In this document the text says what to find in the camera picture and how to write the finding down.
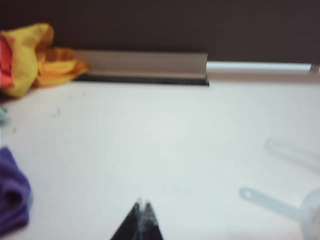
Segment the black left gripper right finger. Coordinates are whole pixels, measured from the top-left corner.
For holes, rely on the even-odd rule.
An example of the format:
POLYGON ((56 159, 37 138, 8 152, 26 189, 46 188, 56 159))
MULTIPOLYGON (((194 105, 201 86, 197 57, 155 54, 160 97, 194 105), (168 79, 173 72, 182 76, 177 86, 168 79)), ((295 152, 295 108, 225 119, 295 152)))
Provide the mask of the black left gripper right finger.
POLYGON ((140 240, 164 240, 152 204, 148 201, 141 214, 139 223, 140 240))

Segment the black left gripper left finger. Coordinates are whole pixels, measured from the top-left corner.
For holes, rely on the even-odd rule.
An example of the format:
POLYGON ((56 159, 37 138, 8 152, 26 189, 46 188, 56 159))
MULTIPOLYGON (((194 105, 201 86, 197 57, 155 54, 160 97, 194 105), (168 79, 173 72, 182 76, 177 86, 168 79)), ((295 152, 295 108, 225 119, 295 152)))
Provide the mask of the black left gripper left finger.
POLYGON ((138 240, 140 219, 141 199, 138 198, 111 237, 111 240, 138 240))

